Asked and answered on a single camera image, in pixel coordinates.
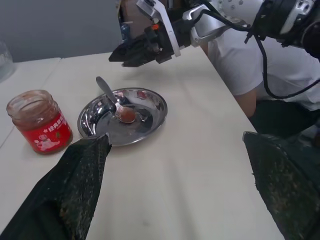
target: person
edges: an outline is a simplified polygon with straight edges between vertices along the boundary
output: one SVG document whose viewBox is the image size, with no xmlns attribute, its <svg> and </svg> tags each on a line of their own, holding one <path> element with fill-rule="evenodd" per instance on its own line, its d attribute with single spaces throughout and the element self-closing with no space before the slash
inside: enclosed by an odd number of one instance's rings
<svg viewBox="0 0 320 240">
<path fill-rule="evenodd" d="M 271 98 L 263 80 L 263 58 L 254 37 L 228 29 L 203 50 L 258 133 L 287 138 L 317 122 L 320 86 L 292 98 Z M 320 78 L 320 63 L 302 48 L 262 41 L 267 55 L 267 82 L 277 96 L 295 93 Z"/>
</svg>

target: black cable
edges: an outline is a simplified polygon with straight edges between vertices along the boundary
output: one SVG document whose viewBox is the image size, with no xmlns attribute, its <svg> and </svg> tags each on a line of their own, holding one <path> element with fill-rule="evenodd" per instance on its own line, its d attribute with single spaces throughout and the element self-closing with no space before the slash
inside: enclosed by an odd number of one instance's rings
<svg viewBox="0 0 320 240">
<path fill-rule="evenodd" d="M 262 69 L 263 69 L 263 85 L 264 85 L 264 89 L 266 91 L 266 93 L 273 97 L 274 99 L 289 99 L 289 98 L 292 98 L 292 97 L 295 97 L 299 94 L 302 94 L 306 91 L 308 91 L 309 89 L 311 89 L 314 85 L 318 84 L 320 82 L 320 78 L 316 81 L 314 81 L 313 83 L 311 83 L 309 86 L 306 86 L 305 88 L 297 91 L 297 92 L 294 92 L 294 93 L 290 93 L 286 96 L 278 96 L 278 95 L 275 95 L 273 94 L 271 91 L 270 91 L 270 88 L 269 88 L 269 85 L 268 85 L 268 62 L 267 62 L 267 54 L 266 54 L 266 51 L 265 51 L 265 48 L 264 46 L 262 45 L 261 43 L 261 40 L 259 39 L 259 36 L 256 35 L 256 34 L 253 34 L 255 40 L 256 40 L 256 43 L 258 44 L 258 47 L 261 51 L 261 54 L 262 54 Z"/>
<path fill-rule="evenodd" d="M 209 16 L 219 20 L 220 22 L 224 23 L 225 25 L 227 25 L 237 31 L 248 32 L 250 30 L 250 27 L 245 27 L 245 26 L 234 24 L 234 23 L 230 22 L 229 20 L 225 19 L 223 16 L 218 15 L 208 9 L 201 10 L 200 15 L 193 21 L 193 24 L 196 24 L 197 22 L 199 22 L 199 20 L 203 16 L 203 14 L 209 15 Z"/>
<path fill-rule="evenodd" d="M 204 9 L 204 10 L 202 10 L 200 12 L 200 15 L 193 21 L 194 25 L 201 19 L 203 14 L 209 15 L 209 16 L 219 20 L 220 22 L 224 23 L 225 25 L 231 27 L 234 30 L 237 30 L 237 31 L 240 31 L 240 32 L 250 32 L 250 31 L 252 31 L 251 27 L 244 27 L 244 26 L 241 26 L 241 25 L 234 24 L 234 23 L 230 22 L 229 20 L 225 19 L 224 17 L 222 17 L 221 15 L 218 15 L 218 14 L 216 14 L 216 13 L 214 13 L 212 11 L 209 11 L 207 9 Z M 265 48 L 262 45 L 261 40 L 259 39 L 259 36 L 257 34 L 255 34 L 255 33 L 253 33 L 253 36 L 254 36 L 254 38 L 256 40 L 256 43 L 258 44 L 258 47 L 259 47 L 259 49 L 261 51 L 261 54 L 262 54 L 263 85 L 264 85 L 264 89 L 265 89 L 266 93 L 269 96 L 271 96 L 274 99 L 289 99 L 289 98 L 295 97 L 295 96 L 297 96 L 299 94 L 302 94 L 302 93 L 308 91 L 313 86 L 315 86 L 316 84 L 320 83 L 320 78 L 319 78 L 318 80 L 316 80 L 313 83 L 311 83 L 309 86 L 306 86 L 305 88 L 303 88 L 303 89 L 301 89 L 301 90 L 299 90 L 297 92 L 290 93 L 290 94 L 288 94 L 286 96 L 278 96 L 278 95 L 273 94 L 270 91 L 270 88 L 269 88 L 269 85 L 268 85 L 268 62 L 267 62 L 267 54 L 266 54 Z"/>
<path fill-rule="evenodd" d="M 214 6 L 212 6 L 212 4 L 210 2 L 208 2 L 208 0 L 200 0 L 200 3 L 204 4 L 210 11 L 212 11 L 215 14 L 220 15 L 220 13 L 218 12 L 217 9 L 215 9 Z"/>
</svg>

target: glass jar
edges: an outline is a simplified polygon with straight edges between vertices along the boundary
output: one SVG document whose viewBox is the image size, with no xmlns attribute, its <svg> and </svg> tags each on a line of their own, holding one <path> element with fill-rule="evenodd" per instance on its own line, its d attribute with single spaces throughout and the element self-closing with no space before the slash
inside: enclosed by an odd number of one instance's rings
<svg viewBox="0 0 320 240">
<path fill-rule="evenodd" d="M 0 83 L 8 79 L 15 71 L 12 56 L 6 44 L 0 41 Z"/>
<path fill-rule="evenodd" d="M 71 128 L 58 104 L 45 90 L 31 90 L 16 96 L 7 104 L 6 111 L 37 153 L 60 151 L 72 141 Z"/>
</svg>

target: clear glass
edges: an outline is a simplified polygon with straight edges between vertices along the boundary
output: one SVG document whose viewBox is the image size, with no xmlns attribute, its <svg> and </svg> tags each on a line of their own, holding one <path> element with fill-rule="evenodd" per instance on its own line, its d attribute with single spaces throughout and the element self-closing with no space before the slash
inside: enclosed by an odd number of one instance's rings
<svg viewBox="0 0 320 240">
<path fill-rule="evenodd" d="M 0 83 L 8 79 L 14 71 L 14 63 L 7 45 L 0 41 Z"/>
</svg>

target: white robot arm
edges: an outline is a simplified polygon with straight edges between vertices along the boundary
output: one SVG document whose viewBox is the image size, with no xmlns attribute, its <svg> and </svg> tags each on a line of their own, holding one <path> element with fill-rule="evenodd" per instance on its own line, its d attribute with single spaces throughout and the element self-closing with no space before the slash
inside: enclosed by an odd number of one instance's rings
<svg viewBox="0 0 320 240">
<path fill-rule="evenodd" d="M 154 24 L 131 42 L 118 46 L 109 61 L 123 62 L 124 67 L 138 67 L 153 60 L 163 63 L 180 49 L 196 47 L 233 28 L 255 38 L 263 58 L 266 92 L 275 99 L 301 94 L 320 79 L 299 92 L 276 96 L 268 87 L 267 55 L 261 43 L 266 37 L 283 47 L 304 48 L 320 59 L 320 0 L 200 0 L 203 4 L 186 10 L 181 19 L 170 21 L 165 6 L 158 0 L 138 0 L 136 5 Z"/>
</svg>

